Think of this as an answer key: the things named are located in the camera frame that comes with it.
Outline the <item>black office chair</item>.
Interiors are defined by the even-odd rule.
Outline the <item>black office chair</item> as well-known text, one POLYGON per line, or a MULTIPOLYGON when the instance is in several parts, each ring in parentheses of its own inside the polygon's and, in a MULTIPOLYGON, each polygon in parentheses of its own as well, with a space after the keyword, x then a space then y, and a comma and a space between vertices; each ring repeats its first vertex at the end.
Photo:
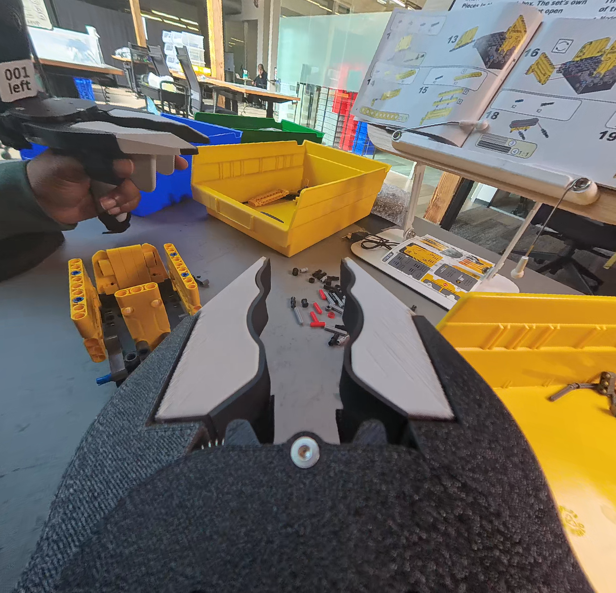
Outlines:
POLYGON ((534 250, 536 243, 523 243, 526 250, 513 250, 511 254, 533 260, 540 265, 535 269, 539 274, 556 275, 564 269, 573 278, 574 289, 583 294, 596 295, 604 282, 582 265, 575 258, 575 253, 589 252, 604 261, 609 260, 615 254, 615 225, 546 204, 542 204, 531 224, 544 226, 535 234, 537 240, 543 235, 550 236, 564 243, 564 250, 544 252, 534 250))

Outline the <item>wooden post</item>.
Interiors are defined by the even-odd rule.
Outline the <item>wooden post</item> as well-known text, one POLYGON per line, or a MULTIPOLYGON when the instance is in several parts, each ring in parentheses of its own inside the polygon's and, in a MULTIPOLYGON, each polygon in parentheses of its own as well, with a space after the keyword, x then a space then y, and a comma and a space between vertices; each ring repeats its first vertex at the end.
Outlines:
POLYGON ((440 224, 461 184, 461 177, 444 172, 432 194, 423 219, 440 224))

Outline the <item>pile of mixed lego parts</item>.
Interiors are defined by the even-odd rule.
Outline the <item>pile of mixed lego parts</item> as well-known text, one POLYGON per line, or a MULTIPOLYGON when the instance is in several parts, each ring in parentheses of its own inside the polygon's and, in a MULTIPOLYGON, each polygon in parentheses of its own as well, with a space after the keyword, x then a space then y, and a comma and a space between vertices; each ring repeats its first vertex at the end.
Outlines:
POLYGON ((600 374, 597 382, 573 382, 567 384, 562 389, 548 397, 549 402, 555 402, 559 398, 574 392, 576 390, 592 390, 599 395, 608 397, 609 411, 615 417, 615 373, 612 371, 604 371, 600 374))

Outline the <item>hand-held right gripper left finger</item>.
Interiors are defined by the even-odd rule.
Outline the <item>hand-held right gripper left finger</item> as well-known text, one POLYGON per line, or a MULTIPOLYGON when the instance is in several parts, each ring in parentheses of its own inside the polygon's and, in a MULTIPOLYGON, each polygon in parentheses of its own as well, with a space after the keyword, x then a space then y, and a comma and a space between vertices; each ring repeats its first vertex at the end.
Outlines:
POLYGON ((261 341, 270 289, 270 260, 262 257, 197 312, 155 422, 200 422, 208 440, 221 443, 228 424, 243 419, 260 443, 273 443, 274 399, 261 341))

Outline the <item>wooden pillar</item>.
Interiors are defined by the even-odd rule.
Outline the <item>wooden pillar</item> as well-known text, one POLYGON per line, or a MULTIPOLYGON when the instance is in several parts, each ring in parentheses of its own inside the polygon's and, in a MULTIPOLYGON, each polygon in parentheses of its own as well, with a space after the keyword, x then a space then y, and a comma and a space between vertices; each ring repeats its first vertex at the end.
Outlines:
POLYGON ((225 79, 225 69, 222 0, 206 0, 206 19, 208 24, 211 77, 223 81, 225 79))
POLYGON ((133 19, 133 27, 135 33, 135 42, 140 47, 147 47, 147 35, 143 24, 141 5, 139 0, 128 0, 131 15, 133 19))

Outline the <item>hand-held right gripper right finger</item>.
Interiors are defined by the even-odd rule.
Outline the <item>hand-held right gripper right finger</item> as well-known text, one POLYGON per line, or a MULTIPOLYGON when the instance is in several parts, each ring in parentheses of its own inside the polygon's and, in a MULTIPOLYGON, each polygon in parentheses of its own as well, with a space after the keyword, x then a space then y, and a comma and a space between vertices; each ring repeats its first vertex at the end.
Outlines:
POLYGON ((340 278, 347 333, 339 382, 340 442, 352 442, 360 426, 374 420, 389 443, 409 443, 414 421, 454 422, 414 312, 351 258, 341 261, 340 278))

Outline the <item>lego sticker sheet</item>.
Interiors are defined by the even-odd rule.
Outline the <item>lego sticker sheet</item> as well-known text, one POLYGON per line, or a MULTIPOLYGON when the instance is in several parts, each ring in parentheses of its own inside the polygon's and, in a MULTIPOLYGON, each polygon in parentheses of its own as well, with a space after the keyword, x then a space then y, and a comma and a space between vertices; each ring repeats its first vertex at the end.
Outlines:
POLYGON ((429 235, 396 245, 379 267, 406 287, 450 310, 477 288, 494 263, 429 235))

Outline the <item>yellow black lego model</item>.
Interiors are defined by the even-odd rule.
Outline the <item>yellow black lego model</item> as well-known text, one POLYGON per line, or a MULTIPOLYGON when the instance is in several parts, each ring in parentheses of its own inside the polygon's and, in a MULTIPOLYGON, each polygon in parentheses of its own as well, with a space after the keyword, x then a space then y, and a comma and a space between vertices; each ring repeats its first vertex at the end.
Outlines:
POLYGON ((201 309, 209 281, 194 275, 172 243, 98 250, 68 261, 70 316, 94 363, 109 364, 97 385, 121 385, 185 317, 201 309))

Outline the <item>orange lego frame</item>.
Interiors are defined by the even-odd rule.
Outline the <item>orange lego frame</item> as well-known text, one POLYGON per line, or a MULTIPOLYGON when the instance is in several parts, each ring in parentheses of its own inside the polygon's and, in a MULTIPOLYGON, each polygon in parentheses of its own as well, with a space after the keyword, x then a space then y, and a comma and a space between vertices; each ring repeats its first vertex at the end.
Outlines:
POLYGON ((285 199, 289 196, 289 191, 285 189, 275 189, 258 196, 252 197, 245 201, 244 204, 251 208, 260 208, 268 204, 272 204, 278 200, 285 199))

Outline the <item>clear bubble wrap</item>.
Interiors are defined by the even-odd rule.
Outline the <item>clear bubble wrap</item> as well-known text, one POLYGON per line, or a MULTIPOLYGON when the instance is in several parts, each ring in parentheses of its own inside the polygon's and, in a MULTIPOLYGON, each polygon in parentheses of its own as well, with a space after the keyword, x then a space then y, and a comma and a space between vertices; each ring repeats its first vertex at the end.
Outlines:
POLYGON ((371 214, 386 219, 398 226, 402 226, 409 204, 409 191, 405 191, 400 187, 384 182, 381 190, 376 196, 371 214))

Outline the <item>stack of red crates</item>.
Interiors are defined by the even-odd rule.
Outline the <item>stack of red crates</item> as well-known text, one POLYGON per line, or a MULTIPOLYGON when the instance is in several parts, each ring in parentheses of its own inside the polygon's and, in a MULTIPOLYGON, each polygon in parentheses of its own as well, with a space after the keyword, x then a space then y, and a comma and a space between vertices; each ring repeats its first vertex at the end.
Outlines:
POLYGON ((336 90, 332 108, 337 115, 333 146, 348 152, 352 151, 357 129, 357 120, 351 112, 356 97, 356 92, 336 90))

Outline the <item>group of black office chairs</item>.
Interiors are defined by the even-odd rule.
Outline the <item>group of black office chairs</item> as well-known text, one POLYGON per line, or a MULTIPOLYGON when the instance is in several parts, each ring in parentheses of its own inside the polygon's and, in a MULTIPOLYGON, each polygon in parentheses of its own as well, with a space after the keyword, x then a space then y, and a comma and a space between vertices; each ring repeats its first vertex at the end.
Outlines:
POLYGON ((158 46, 128 43, 125 74, 136 96, 145 99, 148 112, 194 117, 210 109, 203 103, 203 86, 196 74, 172 72, 158 46))

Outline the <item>green plastic bin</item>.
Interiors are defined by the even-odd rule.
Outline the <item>green plastic bin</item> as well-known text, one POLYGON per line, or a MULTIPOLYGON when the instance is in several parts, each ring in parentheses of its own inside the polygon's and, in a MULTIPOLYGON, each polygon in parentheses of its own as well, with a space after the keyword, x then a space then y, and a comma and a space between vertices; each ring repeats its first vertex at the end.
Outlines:
POLYGON ((289 120, 277 122, 269 117, 240 116, 211 112, 197 112, 195 120, 242 133, 241 143, 293 141, 301 145, 305 140, 321 144, 324 133, 301 126, 289 120))

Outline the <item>person's left hand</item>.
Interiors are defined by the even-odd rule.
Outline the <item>person's left hand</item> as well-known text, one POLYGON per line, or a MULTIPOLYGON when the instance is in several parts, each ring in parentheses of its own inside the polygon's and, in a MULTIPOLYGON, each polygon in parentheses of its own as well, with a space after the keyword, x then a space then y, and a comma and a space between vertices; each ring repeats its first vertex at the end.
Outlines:
POLYGON ((45 151, 27 164, 28 181, 37 202, 49 217, 65 225, 98 217, 102 212, 117 216, 137 207, 141 193, 131 179, 133 162, 114 160, 113 171, 121 184, 96 199, 90 192, 90 177, 75 158, 45 151))

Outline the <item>yellow plastic bin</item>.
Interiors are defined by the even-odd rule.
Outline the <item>yellow plastic bin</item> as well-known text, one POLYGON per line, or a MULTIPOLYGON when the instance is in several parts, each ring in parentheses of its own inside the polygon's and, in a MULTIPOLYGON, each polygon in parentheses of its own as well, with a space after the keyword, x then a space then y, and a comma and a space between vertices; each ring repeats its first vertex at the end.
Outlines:
POLYGON ((208 214, 291 257, 372 210, 390 165, 305 140, 198 148, 192 197, 208 214), (303 190, 297 205, 245 201, 275 189, 303 190))
POLYGON ((615 417, 573 382, 615 372, 615 297, 466 294, 437 329, 486 380, 542 466, 596 592, 615 592, 615 417))

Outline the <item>blue plastic bin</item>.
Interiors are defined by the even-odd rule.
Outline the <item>blue plastic bin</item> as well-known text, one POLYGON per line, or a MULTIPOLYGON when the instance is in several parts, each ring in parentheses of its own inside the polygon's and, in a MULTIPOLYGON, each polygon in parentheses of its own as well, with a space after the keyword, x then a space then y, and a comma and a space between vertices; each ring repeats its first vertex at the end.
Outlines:
MULTIPOLYGON (((134 110, 132 108, 120 108, 118 106, 104 106, 97 105, 100 110, 134 110)), ((182 118, 181 116, 173 115, 173 114, 155 114, 160 115, 165 118, 169 118, 171 120, 181 121, 190 127, 193 127, 197 131, 200 131, 207 135, 210 138, 211 143, 215 145, 223 145, 226 143, 239 143, 241 132, 238 131, 230 131, 225 127, 216 126, 213 124, 203 123, 197 120, 192 120, 189 118, 182 118)), ((117 132, 117 131, 148 131, 144 129, 124 129, 115 125, 113 123, 105 122, 102 120, 102 114, 99 115, 100 122, 97 123, 80 123, 79 127, 91 126, 97 129, 106 130, 109 132, 117 132)), ((30 160, 35 159, 38 155, 42 154, 45 151, 50 151, 55 155, 67 156, 65 154, 61 154, 57 151, 49 149, 45 146, 38 145, 33 143, 31 148, 26 150, 19 150, 21 153, 24 152, 32 152, 34 151, 34 145, 40 146, 41 148, 36 152, 35 156, 31 159, 26 159, 22 161, 27 161, 27 164, 30 160)), ((192 144, 198 150, 199 147, 205 147, 209 144, 192 144)), ((171 175, 157 175, 157 186, 152 192, 140 191, 141 200, 137 205, 136 214, 140 217, 148 216, 154 212, 157 212, 165 207, 172 205, 173 203, 177 203, 184 198, 188 198, 191 195, 189 191, 190 184, 190 167, 192 158, 195 155, 183 155, 180 157, 175 157, 175 171, 171 175)), ((112 189, 112 185, 108 185, 105 183, 96 182, 91 179, 90 184, 90 192, 92 196, 96 199, 99 199, 101 196, 105 195, 112 189)), ((129 221, 131 219, 131 212, 122 213, 117 216, 112 216, 107 214, 106 212, 102 212, 98 215, 98 217, 104 222, 106 228, 110 232, 123 232, 129 226, 129 221)))

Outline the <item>pile of small lego pins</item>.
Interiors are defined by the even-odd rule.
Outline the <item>pile of small lego pins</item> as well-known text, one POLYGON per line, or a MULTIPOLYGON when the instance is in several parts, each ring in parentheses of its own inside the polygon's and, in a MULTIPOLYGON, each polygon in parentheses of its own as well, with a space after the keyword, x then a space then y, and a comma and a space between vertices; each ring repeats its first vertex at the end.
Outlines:
POLYGON ((303 279, 304 289, 299 296, 288 298, 288 307, 299 326, 308 326, 328 336, 328 346, 342 348, 349 340, 343 323, 346 295, 338 275, 318 268, 294 267, 291 276, 303 279))

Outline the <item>lego instruction booklet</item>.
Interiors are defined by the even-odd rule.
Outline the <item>lego instruction booklet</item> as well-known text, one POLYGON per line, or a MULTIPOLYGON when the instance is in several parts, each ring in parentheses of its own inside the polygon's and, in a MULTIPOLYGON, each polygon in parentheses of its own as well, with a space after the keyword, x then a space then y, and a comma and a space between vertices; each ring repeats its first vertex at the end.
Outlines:
POLYGON ((517 2, 392 13, 354 104, 399 150, 615 188, 615 17, 517 2))

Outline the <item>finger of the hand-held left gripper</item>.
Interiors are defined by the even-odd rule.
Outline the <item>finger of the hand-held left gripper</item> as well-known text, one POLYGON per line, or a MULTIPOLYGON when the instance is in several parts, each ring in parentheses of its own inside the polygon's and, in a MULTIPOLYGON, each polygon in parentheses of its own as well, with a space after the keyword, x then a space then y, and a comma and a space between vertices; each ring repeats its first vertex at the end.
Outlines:
POLYGON ((210 144, 210 138, 193 127, 160 115, 137 110, 103 110, 102 120, 124 129, 144 129, 153 132, 168 132, 192 144, 210 144))
POLYGON ((140 191, 152 192, 157 175, 175 171, 175 157, 196 155, 196 147, 169 132, 117 131, 119 149, 134 163, 132 181, 140 191))

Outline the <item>long wooden desk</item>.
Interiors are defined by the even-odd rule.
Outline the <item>long wooden desk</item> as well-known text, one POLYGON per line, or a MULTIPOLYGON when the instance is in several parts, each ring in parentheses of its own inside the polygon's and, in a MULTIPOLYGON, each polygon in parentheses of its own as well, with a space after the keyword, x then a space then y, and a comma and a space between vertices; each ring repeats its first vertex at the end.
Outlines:
POLYGON ((258 97, 267 105, 266 117, 273 118, 273 106, 274 104, 284 104, 288 102, 297 103, 301 100, 300 97, 295 95, 288 95, 270 90, 257 88, 254 86, 245 86, 242 84, 236 84, 233 82, 227 82, 217 80, 211 76, 203 76, 199 81, 199 84, 206 90, 212 92, 213 97, 213 112, 216 113, 216 108, 219 104, 219 97, 227 98, 234 102, 239 102, 240 97, 251 95, 258 97))

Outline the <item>handwritten whiteboard sign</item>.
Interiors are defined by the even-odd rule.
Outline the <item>handwritten whiteboard sign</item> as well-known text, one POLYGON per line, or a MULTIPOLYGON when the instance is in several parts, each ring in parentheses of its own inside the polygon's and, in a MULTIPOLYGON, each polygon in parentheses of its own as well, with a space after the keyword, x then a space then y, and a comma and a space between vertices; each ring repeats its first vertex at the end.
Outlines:
POLYGON ((52 30, 52 22, 49 16, 45 0, 21 0, 27 26, 45 30, 52 30))

